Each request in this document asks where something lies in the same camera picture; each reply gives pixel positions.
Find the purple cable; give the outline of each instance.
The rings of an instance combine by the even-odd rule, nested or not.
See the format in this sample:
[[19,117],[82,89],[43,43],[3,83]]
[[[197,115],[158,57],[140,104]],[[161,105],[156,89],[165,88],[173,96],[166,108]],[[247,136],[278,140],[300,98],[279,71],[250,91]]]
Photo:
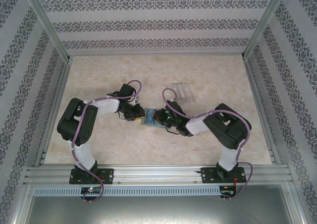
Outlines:
[[[74,150],[75,142],[76,142],[76,139],[77,139],[77,137],[78,137],[81,124],[83,123],[83,119],[84,119],[85,112],[86,112],[86,110],[87,110],[87,108],[88,108],[88,106],[89,106],[90,104],[92,104],[92,103],[94,103],[94,102],[97,102],[97,101],[102,101],[102,100],[107,100],[107,99],[130,99],[130,98],[132,98],[132,97],[137,96],[137,94],[138,94],[138,93],[141,91],[141,89],[142,89],[142,84],[141,84],[141,82],[140,82],[139,80],[136,80],[136,79],[135,79],[135,80],[131,80],[130,82],[128,82],[128,84],[130,84],[130,83],[132,83],[132,82],[138,82],[138,83],[140,84],[140,88],[139,88],[139,90],[138,90],[135,94],[133,94],[133,95],[131,95],[131,96],[127,96],[127,97],[110,97],[110,96],[107,96],[107,97],[102,97],[102,98],[98,98],[98,99],[89,101],[89,102],[85,105],[85,107],[84,107],[84,109],[83,109],[83,112],[82,112],[82,114],[81,114],[81,117],[80,117],[80,120],[79,120],[79,123],[78,123],[78,126],[77,126],[77,130],[76,130],[76,132],[75,132],[75,136],[74,136],[74,138],[73,138],[73,140],[72,140],[72,142],[71,142],[71,152],[72,152],[73,157],[74,157],[75,161],[77,162],[77,164],[78,164],[84,171],[86,171],[86,172],[87,172],[88,174],[90,174],[92,177],[94,177],[95,179],[97,179],[97,180],[99,181],[100,185],[101,185],[101,188],[102,188],[102,190],[101,190],[99,196],[97,196],[94,200],[89,201],[89,203],[95,202],[95,201],[97,201],[98,199],[100,199],[101,196],[102,196],[103,193],[104,193],[104,188],[105,188],[105,187],[104,187],[104,183],[102,182],[102,180],[101,180],[98,176],[96,176],[94,173],[90,172],[86,167],[84,167],[84,166],[79,162],[79,160],[77,159],[76,154],[75,154],[75,150]],[[86,193],[83,195],[83,200],[84,200],[84,202],[87,201],[87,200],[85,199],[85,196],[86,196]]]
[[[235,112],[231,112],[231,111],[227,111],[227,110],[220,110],[220,109],[219,109],[219,110],[208,111],[208,112],[202,113],[202,114],[200,114],[200,115],[198,115],[198,116],[186,116],[186,115],[180,113],[179,111],[175,110],[170,104],[168,104],[168,102],[167,102],[167,100],[166,100],[166,98],[165,98],[165,95],[164,95],[164,92],[165,92],[166,90],[172,91],[172,92],[174,93],[174,95],[175,95],[175,98],[174,98],[174,99],[177,98],[177,94],[176,94],[176,92],[175,92],[174,90],[169,89],[169,88],[164,89],[164,90],[162,91],[162,96],[163,96],[163,99],[164,99],[164,102],[166,103],[166,105],[167,105],[172,111],[174,111],[175,113],[177,113],[177,114],[179,114],[179,115],[181,115],[181,116],[183,116],[183,117],[185,117],[185,118],[194,119],[194,118],[196,118],[196,117],[199,117],[199,116],[202,116],[202,115],[209,115],[209,114],[214,113],[214,112],[223,112],[223,113],[231,114],[231,115],[233,115],[233,116],[239,118],[239,119],[244,123],[244,125],[246,126],[247,131],[248,131],[246,139],[245,139],[244,142],[240,145],[239,150],[238,150],[238,154],[237,154],[237,157],[236,157],[236,162],[239,162],[239,156],[240,156],[242,147],[243,147],[243,146],[247,143],[247,141],[249,140],[249,138],[250,138],[250,132],[251,132],[251,131],[250,131],[250,128],[249,128],[249,125],[247,124],[247,122],[245,121],[245,119],[244,119],[243,117],[241,117],[239,114],[237,114],[237,113],[235,113]],[[240,164],[249,165],[249,166],[251,167],[251,171],[250,171],[250,175],[249,175],[249,177],[248,177],[246,183],[244,184],[243,188],[242,188],[242,189],[240,190],[240,192],[239,192],[237,195],[235,195],[233,198],[237,197],[237,196],[246,188],[246,186],[248,185],[248,183],[249,183],[249,181],[250,181],[250,179],[251,179],[252,173],[253,173],[253,166],[252,166],[251,163],[249,163],[249,162],[239,162],[239,163],[240,163]]]

